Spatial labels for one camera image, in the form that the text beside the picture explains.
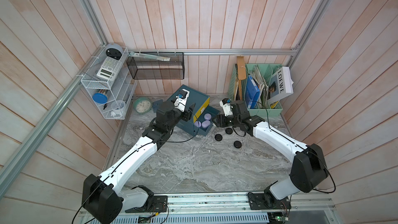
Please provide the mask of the teal drawer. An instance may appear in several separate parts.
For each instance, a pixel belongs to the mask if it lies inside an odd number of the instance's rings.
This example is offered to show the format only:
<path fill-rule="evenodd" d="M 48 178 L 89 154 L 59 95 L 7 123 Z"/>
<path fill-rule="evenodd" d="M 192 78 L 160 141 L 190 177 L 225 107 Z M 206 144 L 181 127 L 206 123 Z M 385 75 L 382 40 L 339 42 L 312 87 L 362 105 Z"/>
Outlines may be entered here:
<path fill-rule="evenodd" d="M 219 110 L 208 106 L 196 122 L 190 120 L 183 125 L 184 130 L 192 136 L 206 136 L 213 127 L 212 119 L 220 113 Z"/>

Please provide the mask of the purple earphone case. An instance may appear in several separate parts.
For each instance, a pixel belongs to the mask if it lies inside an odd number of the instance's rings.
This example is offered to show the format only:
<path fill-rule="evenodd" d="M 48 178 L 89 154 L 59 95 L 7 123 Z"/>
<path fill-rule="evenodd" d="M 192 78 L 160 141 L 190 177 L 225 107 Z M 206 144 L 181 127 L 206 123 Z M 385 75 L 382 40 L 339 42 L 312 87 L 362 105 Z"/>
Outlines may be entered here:
<path fill-rule="evenodd" d="M 207 129 L 210 126 L 211 122 L 209 120 L 205 120 L 202 122 L 202 128 Z"/>
<path fill-rule="evenodd" d="M 194 125 L 195 125 L 196 127 L 200 128 L 200 127 L 202 126 L 202 123 L 201 123 L 200 121 L 196 121 L 196 122 L 194 123 Z"/>
<path fill-rule="evenodd" d="M 212 115 L 211 115 L 211 114 L 209 114 L 209 113 L 207 113 L 207 114 L 205 114 L 205 115 L 204 115 L 204 119 L 205 119 L 205 120 L 209 120 L 209 121 L 211 121 L 211 119 L 212 119 Z"/>

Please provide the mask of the teal drawer cabinet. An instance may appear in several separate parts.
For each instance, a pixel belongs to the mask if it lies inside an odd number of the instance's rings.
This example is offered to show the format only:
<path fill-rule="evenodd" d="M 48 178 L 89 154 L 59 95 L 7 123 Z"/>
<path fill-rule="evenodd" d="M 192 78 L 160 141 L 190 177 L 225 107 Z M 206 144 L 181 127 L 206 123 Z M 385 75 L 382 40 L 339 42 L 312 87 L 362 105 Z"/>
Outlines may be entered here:
<path fill-rule="evenodd" d="M 181 120 L 177 123 L 176 127 L 192 136 L 206 136 L 208 134 L 208 128 L 198 127 L 195 124 L 205 121 L 206 108 L 210 104 L 209 95 L 182 85 L 169 97 L 168 101 L 172 101 L 173 103 L 178 102 L 178 108 L 184 107 L 185 110 L 192 114 L 192 118 L 189 121 Z"/>

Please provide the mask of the yellow top drawer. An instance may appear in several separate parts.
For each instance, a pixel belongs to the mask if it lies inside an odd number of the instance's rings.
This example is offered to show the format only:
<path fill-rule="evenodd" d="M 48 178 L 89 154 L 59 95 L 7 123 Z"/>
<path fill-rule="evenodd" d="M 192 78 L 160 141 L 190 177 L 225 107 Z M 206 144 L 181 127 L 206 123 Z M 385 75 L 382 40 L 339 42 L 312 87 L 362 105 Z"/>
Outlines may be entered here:
<path fill-rule="evenodd" d="M 196 97 L 194 99 L 195 107 L 193 110 L 193 122 L 197 122 L 198 118 L 203 114 L 210 103 L 210 97 Z"/>

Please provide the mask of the purple earphone case top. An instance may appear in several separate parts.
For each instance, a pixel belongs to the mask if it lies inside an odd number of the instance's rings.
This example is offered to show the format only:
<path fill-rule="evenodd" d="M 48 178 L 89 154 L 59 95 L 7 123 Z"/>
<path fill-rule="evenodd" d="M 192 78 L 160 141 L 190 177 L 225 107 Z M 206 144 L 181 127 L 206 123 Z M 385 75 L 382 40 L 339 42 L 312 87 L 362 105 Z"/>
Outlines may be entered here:
<path fill-rule="evenodd" d="M 205 114 L 205 115 L 204 115 L 204 119 L 205 119 L 205 120 L 209 120 L 209 121 L 211 121 L 211 119 L 212 119 L 212 115 L 211 115 L 211 114 L 209 114 L 209 113 L 207 113 L 207 114 Z"/>

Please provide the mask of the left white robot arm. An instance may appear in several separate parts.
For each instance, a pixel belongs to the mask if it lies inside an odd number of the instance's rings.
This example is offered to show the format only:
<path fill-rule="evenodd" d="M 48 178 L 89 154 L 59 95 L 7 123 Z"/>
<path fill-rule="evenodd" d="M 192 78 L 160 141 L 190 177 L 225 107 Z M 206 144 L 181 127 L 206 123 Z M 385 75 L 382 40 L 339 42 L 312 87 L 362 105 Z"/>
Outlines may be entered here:
<path fill-rule="evenodd" d="M 148 158 L 169 141 L 178 122 L 188 122 L 195 116 L 194 108 L 195 104 L 188 106 L 181 99 L 163 102 L 156 117 L 122 158 L 100 175 L 90 174 L 84 180 L 80 207 L 100 223 L 110 224 L 124 205 L 130 208 L 144 206 L 149 198 L 148 192 L 138 187 L 124 196 L 123 186 Z"/>

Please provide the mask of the black earphone case top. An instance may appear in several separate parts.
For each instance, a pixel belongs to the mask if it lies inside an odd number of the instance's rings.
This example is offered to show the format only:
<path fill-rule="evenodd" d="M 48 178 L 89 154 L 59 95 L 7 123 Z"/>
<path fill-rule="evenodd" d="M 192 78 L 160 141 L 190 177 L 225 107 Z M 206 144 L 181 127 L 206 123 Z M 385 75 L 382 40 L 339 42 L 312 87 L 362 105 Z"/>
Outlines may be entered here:
<path fill-rule="evenodd" d="M 233 129 L 232 128 L 226 128 L 225 132 L 226 132 L 226 134 L 231 135 L 233 133 Z"/>

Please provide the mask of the black earphone case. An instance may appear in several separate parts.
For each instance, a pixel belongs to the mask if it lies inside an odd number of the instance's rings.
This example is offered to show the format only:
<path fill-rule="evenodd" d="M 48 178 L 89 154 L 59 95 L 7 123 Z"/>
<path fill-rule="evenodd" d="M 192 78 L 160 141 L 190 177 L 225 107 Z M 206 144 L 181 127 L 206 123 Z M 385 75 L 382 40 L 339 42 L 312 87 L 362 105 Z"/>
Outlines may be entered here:
<path fill-rule="evenodd" d="M 231 135 L 233 133 L 233 129 L 232 128 L 226 128 L 225 132 L 226 132 L 226 134 Z"/>
<path fill-rule="evenodd" d="M 221 134 L 216 134 L 215 135 L 215 140 L 216 141 L 220 142 L 220 141 L 222 141 L 222 139 L 223 139 L 223 136 Z"/>
<path fill-rule="evenodd" d="M 241 143 L 240 141 L 235 141 L 235 142 L 233 143 L 233 145 L 234 145 L 234 147 L 237 148 L 237 149 L 242 148 L 242 143 Z"/>

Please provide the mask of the black earphone case lower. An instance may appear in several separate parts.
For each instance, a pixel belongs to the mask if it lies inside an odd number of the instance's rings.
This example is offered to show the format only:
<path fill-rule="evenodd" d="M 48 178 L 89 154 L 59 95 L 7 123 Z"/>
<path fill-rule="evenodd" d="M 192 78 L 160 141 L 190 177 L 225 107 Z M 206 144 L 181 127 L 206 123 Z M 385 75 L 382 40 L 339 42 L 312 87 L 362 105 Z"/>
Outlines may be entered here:
<path fill-rule="evenodd" d="M 235 141 L 235 142 L 233 143 L 233 145 L 234 145 L 234 147 L 237 148 L 237 149 L 242 148 L 242 143 L 241 143 L 240 141 Z"/>

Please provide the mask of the small blue notebook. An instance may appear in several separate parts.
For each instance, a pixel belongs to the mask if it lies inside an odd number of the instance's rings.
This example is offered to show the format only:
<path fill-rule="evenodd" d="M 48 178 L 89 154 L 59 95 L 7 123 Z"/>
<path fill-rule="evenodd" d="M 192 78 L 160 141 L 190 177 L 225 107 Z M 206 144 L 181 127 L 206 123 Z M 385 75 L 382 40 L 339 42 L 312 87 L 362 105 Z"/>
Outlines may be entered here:
<path fill-rule="evenodd" d="M 156 101 L 153 102 L 153 104 L 152 104 L 152 109 L 153 109 L 153 112 L 154 112 L 154 113 L 157 112 L 157 110 L 158 110 L 159 107 L 162 105 L 162 103 L 163 103 L 163 100 L 156 100 Z"/>

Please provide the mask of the blue folder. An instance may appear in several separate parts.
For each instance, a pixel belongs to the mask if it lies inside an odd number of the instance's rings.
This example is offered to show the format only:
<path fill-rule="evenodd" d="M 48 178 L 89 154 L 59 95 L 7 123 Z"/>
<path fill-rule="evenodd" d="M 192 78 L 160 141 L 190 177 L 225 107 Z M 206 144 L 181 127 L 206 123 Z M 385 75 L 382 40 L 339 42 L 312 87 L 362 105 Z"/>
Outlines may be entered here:
<path fill-rule="evenodd" d="M 260 89 L 251 75 L 248 75 L 245 91 L 245 102 L 248 109 L 254 109 L 260 97 Z"/>

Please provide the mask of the green file organizer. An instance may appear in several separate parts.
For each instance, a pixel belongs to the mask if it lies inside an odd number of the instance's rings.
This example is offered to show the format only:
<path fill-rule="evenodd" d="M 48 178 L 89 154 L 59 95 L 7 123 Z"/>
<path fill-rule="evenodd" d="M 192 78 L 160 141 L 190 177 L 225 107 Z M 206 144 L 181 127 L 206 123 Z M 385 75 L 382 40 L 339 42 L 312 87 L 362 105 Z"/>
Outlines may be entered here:
<path fill-rule="evenodd" d="M 251 71 L 255 66 L 260 70 L 261 75 L 264 79 L 269 80 L 274 72 L 276 72 L 279 68 L 282 67 L 281 64 L 246 64 L 246 72 Z M 237 65 L 233 66 L 233 71 L 231 75 L 231 80 L 228 89 L 228 97 L 232 101 L 235 92 L 237 91 Z M 283 107 L 280 103 L 278 103 L 275 108 L 270 108 L 269 104 L 266 102 L 266 108 L 263 108 L 261 104 L 257 104 L 254 109 L 248 109 L 250 115 L 257 115 L 263 119 L 267 117 L 273 118 L 278 117 L 283 111 Z"/>

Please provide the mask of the black mesh basket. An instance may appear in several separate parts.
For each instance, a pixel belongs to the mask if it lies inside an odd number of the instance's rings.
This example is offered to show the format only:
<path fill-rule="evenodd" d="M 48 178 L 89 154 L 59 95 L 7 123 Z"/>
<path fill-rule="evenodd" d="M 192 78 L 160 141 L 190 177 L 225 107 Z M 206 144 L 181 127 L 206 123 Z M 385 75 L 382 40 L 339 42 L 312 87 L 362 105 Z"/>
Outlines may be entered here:
<path fill-rule="evenodd" d="M 127 57 L 126 65 L 135 80 L 141 79 L 184 79 L 185 65 L 182 52 L 143 52 L 171 58 L 169 62 L 136 57 Z"/>

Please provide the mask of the blue round lid jar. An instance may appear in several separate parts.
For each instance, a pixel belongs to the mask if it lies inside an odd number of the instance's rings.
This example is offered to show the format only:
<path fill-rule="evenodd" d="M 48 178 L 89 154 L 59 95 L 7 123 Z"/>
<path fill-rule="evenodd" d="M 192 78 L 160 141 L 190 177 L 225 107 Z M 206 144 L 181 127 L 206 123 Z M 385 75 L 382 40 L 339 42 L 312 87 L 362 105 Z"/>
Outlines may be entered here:
<path fill-rule="evenodd" d="M 108 102 L 108 90 L 107 89 L 97 89 L 93 95 L 92 99 L 97 104 L 105 104 Z"/>

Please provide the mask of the white calculator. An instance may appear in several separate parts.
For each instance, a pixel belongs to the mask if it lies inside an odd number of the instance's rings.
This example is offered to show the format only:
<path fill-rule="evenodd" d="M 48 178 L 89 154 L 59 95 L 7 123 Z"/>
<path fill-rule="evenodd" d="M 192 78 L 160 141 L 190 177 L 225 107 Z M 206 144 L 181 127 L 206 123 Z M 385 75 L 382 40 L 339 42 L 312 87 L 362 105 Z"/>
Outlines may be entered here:
<path fill-rule="evenodd" d="M 121 70 L 122 62 L 111 57 L 106 57 L 96 76 L 98 78 L 114 81 Z"/>

